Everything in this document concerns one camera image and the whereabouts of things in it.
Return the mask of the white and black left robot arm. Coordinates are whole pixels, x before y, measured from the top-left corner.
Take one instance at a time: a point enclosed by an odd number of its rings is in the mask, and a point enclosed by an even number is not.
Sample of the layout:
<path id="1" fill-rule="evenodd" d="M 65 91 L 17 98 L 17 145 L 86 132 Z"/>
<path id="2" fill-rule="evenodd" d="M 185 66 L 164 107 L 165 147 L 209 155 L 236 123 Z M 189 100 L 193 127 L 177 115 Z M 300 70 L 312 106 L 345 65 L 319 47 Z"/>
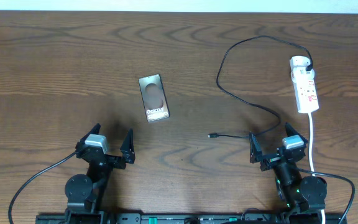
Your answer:
<path id="1" fill-rule="evenodd" d="M 75 156 L 89 165 L 86 174 L 69 178 L 65 185 L 67 209 L 65 223 L 115 223 L 114 215 L 100 209 L 104 192 L 114 169 L 125 169 L 135 162 L 133 130 L 130 129 L 120 147 L 121 156 L 107 154 L 109 149 L 105 136 L 99 134 L 96 124 L 76 144 Z"/>

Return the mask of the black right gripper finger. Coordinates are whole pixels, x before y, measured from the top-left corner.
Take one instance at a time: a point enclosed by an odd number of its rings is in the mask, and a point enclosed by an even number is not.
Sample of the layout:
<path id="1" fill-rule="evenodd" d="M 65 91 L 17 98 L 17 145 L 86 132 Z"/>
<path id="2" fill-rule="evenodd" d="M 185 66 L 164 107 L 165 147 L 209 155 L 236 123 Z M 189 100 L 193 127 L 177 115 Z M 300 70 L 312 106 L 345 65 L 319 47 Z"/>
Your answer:
<path id="1" fill-rule="evenodd" d="M 285 123 L 285 131 L 288 137 L 298 135 L 305 144 L 308 143 L 308 140 L 304 136 L 302 136 L 297 130 L 295 130 L 290 123 Z"/>
<path id="2" fill-rule="evenodd" d="M 260 162 L 263 158 L 263 152 L 257 142 L 257 138 L 253 133 L 249 133 L 250 143 L 250 163 Z"/>

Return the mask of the bronze Galaxy smartphone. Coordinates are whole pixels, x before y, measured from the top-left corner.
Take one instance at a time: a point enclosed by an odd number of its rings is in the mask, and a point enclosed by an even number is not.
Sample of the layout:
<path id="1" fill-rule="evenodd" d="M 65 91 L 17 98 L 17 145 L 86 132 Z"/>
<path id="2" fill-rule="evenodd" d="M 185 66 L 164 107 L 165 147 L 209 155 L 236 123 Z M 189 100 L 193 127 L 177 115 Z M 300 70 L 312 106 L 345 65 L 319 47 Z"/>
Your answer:
<path id="1" fill-rule="evenodd" d="M 159 74 L 139 79 L 144 111 L 148 122 L 170 117 L 163 83 Z"/>

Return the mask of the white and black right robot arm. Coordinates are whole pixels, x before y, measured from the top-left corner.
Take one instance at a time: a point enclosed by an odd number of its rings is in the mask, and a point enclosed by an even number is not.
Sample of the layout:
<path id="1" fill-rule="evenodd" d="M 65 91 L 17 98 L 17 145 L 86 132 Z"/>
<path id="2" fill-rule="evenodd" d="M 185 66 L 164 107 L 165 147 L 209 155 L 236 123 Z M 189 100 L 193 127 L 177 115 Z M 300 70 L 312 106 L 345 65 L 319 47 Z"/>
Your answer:
<path id="1" fill-rule="evenodd" d="M 327 183 L 316 176 L 302 177 L 296 163 L 305 157 L 308 140 L 290 124 L 285 125 L 287 137 L 273 154 L 264 155 L 256 135 L 249 134 L 250 162 L 260 163 L 260 170 L 273 170 L 279 197 L 286 201 L 288 211 L 278 219 L 290 223 L 296 215 L 311 215 L 325 209 Z"/>

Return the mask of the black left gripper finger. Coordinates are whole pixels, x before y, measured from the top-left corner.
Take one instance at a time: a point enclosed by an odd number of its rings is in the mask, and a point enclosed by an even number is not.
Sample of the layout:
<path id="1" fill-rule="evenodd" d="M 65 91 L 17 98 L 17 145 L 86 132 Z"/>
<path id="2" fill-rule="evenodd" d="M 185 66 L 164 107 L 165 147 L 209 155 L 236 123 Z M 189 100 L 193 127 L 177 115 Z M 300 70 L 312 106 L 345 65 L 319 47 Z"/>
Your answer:
<path id="1" fill-rule="evenodd" d="M 95 124 L 95 125 L 92 127 L 92 129 L 91 129 L 87 134 L 85 134 L 85 135 L 78 141 L 78 144 L 79 144 L 79 145 L 85 144 L 85 141 L 86 141 L 86 139 L 88 138 L 88 136 L 89 136 L 90 134 L 99 134 L 100 128 L 101 128 L 101 125 L 100 125 L 99 123 Z"/>
<path id="2" fill-rule="evenodd" d="M 133 129 L 130 129 L 123 141 L 120 151 L 122 153 L 122 158 L 128 164 L 133 164 L 135 162 L 135 151 L 134 151 L 134 134 Z"/>

